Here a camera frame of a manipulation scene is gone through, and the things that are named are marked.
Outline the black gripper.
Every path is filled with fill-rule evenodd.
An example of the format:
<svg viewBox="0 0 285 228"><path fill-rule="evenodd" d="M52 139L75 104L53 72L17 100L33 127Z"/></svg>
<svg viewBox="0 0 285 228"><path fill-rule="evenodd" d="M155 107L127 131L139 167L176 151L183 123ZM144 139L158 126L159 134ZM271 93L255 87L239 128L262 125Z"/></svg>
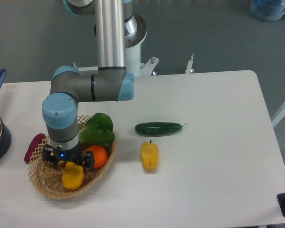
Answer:
<svg viewBox="0 0 285 228"><path fill-rule="evenodd" d="M65 150L62 146L54 148L51 145L45 145L42 151L42 158L44 162L49 162L53 165L54 169L58 168L58 163L73 162L76 165L83 167L83 172L94 168L95 158L93 152L83 153L78 142L72 149Z"/></svg>

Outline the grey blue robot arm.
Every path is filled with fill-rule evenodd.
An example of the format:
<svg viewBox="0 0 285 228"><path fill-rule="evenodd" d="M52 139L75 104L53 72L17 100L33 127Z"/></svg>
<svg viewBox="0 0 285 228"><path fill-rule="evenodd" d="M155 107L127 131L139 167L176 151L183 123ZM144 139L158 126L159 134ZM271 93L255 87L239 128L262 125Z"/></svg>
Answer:
<svg viewBox="0 0 285 228"><path fill-rule="evenodd" d="M54 168L60 161L73 162L84 169L94 166L93 154L80 151L80 102L127 101L134 97L134 76L126 70L124 5L123 0L95 1L97 73L82 73L71 66L55 71L50 93L42 103L50 139L42 156Z"/></svg>

